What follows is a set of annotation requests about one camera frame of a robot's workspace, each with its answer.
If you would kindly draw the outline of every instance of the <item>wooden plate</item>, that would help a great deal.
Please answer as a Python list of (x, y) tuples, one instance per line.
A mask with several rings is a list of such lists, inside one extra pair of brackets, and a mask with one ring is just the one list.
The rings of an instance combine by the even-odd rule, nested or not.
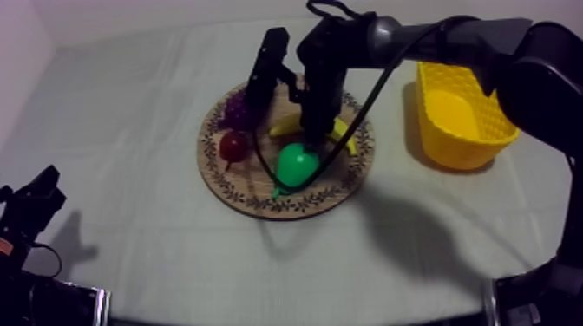
[[(228, 92), (211, 108), (202, 123), (198, 138), (197, 161), (200, 174), (209, 189), (226, 205), (254, 218), (270, 220), (294, 220), (309, 218), (333, 208), (347, 199), (362, 184), (370, 170), (375, 141), (372, 125), (365, 120), (354, 134), (358, 155), (350, 157), (344, 149), (326, 172), (302, 192), (272, 199), (273, 182), (265, 173), (253, 151), (246, 160), (232, 163), (225, 172), (226, 162), (219, 156), (219, 142), (228, 130), (219, 128), (219, 121), (226, 101), (237, 92), (245, 89), (246, 83)], [(298, 104), (288, 101), (288, 88), (279, 84), (275, 89), (272, 107), (266, 123), (258, 130), (261, 153), (275, 172), (278, 153), (291, 143), (301, 141), (301, 134), (272, 139), (267, 135), (267, 126), (277, 119), (300, 111)], [(343, 94), (340, 118), (351, 124), (360, 106), (352, 96)], [(326, 152), (335, 143), (329, 140)]]

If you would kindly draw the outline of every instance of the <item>table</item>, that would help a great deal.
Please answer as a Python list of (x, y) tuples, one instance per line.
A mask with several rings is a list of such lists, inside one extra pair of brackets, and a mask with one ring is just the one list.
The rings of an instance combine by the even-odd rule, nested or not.
[[(362, 189), (293, 223), (222, 205), (196, 166), (208, 109), (244, 81), (265, 31), (291, 35), (285, 63), (316, 20), (161, 29), (59, 49), (0, 153), (0, 182), (49, 164), (67, 195), (39, 241), (59, 278), (112, 290), (113, 314), (196, 325), (377, 325), (475, 312), (490, 277), (546, 262), (560, 241), (565, 158), (522, 134), (478, 172), (423, 156), (416, 67), (395, 71), (370, 113), (377, 153)], [(379, 71), (354, 70), (361, 102)], [(27, 268), (50, 272), (33, 252)]]

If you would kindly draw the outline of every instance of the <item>purple grapes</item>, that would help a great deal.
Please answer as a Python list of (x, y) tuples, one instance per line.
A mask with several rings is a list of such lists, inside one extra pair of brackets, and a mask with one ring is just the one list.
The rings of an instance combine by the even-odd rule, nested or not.
[(236, 131), (250, 131), (254, 127), (252, 111), (245, 102), (245, 90), (231, 96), (226, 101), (223, 120), (219, 122), (221, 128), (231, 128)]

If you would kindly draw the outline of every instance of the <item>yellow plastic basket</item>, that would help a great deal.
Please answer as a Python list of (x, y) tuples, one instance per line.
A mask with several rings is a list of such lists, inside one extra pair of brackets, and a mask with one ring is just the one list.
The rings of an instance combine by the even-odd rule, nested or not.
[(486, 97), (468, 68), (420, 62), (417, 103), (423, 150), (440, 165), (475, 169), (518, 137), (496, 94)]

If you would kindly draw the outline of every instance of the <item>plastic fruit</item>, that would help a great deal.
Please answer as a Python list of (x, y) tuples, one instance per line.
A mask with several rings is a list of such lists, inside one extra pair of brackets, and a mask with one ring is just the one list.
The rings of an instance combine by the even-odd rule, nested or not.
[(252, 124), (252, 112), (245, 103), (245, 90), (243, 89), (226, 100), (223, 120), (219, 122), (219, 127), (249, 131), (252, 129)]
[[(278, 179), (288, 186), (299, 186), (306, 181), (320, 166), (320, 158), (314, 152), (309, 152), (303, 144), (291, 143), (284, 147), (278, 157)], [(273, 197), (288, 194), (278, 187), (273, 191)]]
[[(273, 126), (269, 129), (269, 136), (270, 137), (278, 137), (283, 136), (285, 134), (295, 134), (302, 131), (302, 126), (299, 123), (299, 119), (301, 117), (301, 113), (297, 114), (289, 114), (279, 120), (277, 120)], [(328, 134), (330, 138), (334, 141), (339, 141), (344, 133), (348, 130), (348, 126), (346, 123), (340, 118), (334, 119), (334, 130)], [(350, 156), (357, 155), (357, 144), (354, 141), (353, 137), (350, 137), (348, 142), (346, 143), (346, 147), (348, 148), (348, 154)]]
[(230, 131), (220, 139), (219, 154), (221, 159), (227, 161), (225, 171), (229, 170), (231, 163), (238, 163), (247, 157), (249, 144), (245, 135), (238, 131)]

